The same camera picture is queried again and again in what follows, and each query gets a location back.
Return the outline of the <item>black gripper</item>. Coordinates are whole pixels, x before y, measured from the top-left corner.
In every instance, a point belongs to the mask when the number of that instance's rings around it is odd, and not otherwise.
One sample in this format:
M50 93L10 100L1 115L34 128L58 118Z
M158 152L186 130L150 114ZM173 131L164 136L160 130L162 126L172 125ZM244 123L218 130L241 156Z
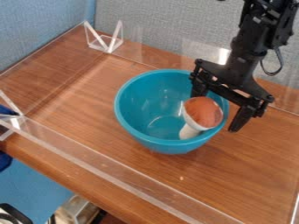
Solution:
M253 72L262 56L229 56L224 65L194 60L190 71L190 97L205 96L210 91L238 106L237 113L228 126L229 132L237 132L250 117L261 117L274 97L261 88L253 79Z

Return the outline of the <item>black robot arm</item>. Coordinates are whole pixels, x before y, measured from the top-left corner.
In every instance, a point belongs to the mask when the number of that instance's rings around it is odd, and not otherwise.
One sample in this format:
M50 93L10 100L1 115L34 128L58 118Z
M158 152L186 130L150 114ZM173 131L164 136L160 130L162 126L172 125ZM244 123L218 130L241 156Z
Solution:
M260 117L274 97L257 85L253 71L262 66L269 50L278 53L293 35L299 0L244 0L238 31L230 40L226 63L220 65L204 59L194 60L190 72L190 96L208 92L238 105L228 126L238 131L253 117Z

